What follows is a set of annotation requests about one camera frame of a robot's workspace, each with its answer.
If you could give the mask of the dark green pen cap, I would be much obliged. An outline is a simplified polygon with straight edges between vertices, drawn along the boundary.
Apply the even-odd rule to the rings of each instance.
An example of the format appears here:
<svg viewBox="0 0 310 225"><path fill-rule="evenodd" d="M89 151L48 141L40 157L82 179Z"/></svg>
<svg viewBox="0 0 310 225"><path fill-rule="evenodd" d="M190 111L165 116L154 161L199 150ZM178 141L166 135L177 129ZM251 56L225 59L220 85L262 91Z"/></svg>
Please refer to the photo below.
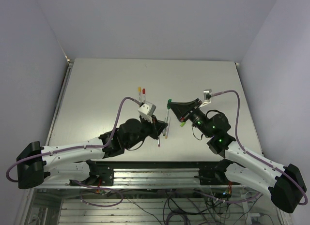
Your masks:
<svg viewBox="0 0 310 225"><path fill-rule="evenodd" d="M167 109L170 109L170 104L171 104L171 102L172 102L172 99L168 99L168 102L167 102Z"/></svg>

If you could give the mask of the yellow marker pen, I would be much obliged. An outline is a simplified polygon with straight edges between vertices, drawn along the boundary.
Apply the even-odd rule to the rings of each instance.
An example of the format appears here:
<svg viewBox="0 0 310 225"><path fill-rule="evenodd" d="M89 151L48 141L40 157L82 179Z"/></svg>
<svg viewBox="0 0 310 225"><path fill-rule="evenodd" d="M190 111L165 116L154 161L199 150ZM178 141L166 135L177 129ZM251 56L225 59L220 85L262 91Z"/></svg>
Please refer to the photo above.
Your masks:
<svg viewBox="0 0 310 225"><path fill-rule="evenodd" d="M141 89L141 87L138 87L138 92L139 92L139 102L142 103L142 89Z"/></svg>

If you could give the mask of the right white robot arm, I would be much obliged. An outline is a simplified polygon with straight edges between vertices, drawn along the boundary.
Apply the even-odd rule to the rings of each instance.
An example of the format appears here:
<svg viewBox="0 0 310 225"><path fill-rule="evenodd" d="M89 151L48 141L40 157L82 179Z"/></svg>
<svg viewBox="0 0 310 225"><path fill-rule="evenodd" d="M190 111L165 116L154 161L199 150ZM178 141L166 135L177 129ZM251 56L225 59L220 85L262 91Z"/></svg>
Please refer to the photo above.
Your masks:
<svg viewBox="0 0 310 225"><path fill-rule="evenodd" d="M307 191L299 168L293 164L284 166L241 147L238 139L228 134L231 126L225 114L216 110L214 116L208 117L201 105L199 99L167 103L181 123L191 121L209 139L209 149L223 158L213 173L214 180L248 186L270 197L280 210L293 213Z"/></svg>

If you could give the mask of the white marker pen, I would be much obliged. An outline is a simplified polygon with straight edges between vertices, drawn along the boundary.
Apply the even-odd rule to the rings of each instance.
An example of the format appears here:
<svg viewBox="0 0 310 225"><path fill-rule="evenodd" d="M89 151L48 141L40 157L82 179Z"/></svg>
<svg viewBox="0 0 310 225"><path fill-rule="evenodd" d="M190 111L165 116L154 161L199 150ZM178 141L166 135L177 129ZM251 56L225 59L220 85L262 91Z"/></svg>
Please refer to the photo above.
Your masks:
<svg viewBox="0 0 310 225"><path fill-rule="evenodd" d="M164 128L164 130L163 130L163 136L165 136L166 135L166 129L167 129L167 126L168 126L168 116L166 116L165 117L165 123L166 123L166 127Z"/></svg>

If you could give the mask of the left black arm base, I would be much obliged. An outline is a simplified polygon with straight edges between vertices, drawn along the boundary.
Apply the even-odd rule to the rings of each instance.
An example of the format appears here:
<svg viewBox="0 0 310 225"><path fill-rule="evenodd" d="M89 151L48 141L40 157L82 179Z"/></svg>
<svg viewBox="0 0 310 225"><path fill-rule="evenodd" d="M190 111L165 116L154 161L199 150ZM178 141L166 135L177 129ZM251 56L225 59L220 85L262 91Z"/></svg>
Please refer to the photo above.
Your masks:
<svg viewBox="0 0 310 225"><path fill-rule="evenodd" d="M114 170L109 164L101 161L86 160L83 162L70 163L73 174L69 178L71 186L78 186L76 181L88 186L112 186L114 181Z"/></svg>

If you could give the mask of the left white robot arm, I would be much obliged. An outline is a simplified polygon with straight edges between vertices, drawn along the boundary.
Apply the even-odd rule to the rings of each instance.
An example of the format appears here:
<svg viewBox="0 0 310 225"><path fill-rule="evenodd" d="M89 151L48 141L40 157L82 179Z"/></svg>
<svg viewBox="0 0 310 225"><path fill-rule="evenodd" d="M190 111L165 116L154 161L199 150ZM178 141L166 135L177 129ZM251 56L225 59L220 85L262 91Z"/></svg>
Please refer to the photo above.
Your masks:
<svg viewBox="0 0 310 225"><path fill-rule="evenodd" d="M19 189L37 187L49 180L77 180L93 185L102 175L94 167L94 160L116 157L130 150L147 137L157 140L168 126L155 116L128 119L115 131L78 144L41 146L31 142L18 155L17 183Z"/></svg>

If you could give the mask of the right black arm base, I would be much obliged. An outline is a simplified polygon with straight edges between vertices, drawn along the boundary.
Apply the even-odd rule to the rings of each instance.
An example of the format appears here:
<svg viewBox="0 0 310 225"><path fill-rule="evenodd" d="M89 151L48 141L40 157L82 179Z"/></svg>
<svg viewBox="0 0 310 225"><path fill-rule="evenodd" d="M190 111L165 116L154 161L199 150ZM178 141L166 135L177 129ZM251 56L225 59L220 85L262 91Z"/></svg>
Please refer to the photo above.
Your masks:
<svg viewBox="0 0 310 225"><path fill-rule="evenodd" d="M198 179L200 185L228 185L226 177L227 168L233 164L232 161L223 159L219 162L199 163L198 174L194 178Z"/></svg>

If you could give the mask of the red marker pen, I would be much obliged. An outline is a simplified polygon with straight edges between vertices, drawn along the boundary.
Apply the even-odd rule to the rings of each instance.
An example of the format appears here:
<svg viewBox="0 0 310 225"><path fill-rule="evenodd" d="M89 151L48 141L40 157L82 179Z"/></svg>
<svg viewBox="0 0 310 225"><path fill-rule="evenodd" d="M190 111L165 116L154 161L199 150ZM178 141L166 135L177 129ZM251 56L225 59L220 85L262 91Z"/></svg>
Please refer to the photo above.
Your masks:
<svg viewBox="0 0 310 225"><path fill-rule="evenodd" d="M143 103L146 102L146 93L145 94L142 94L143 95Z"/></svg>

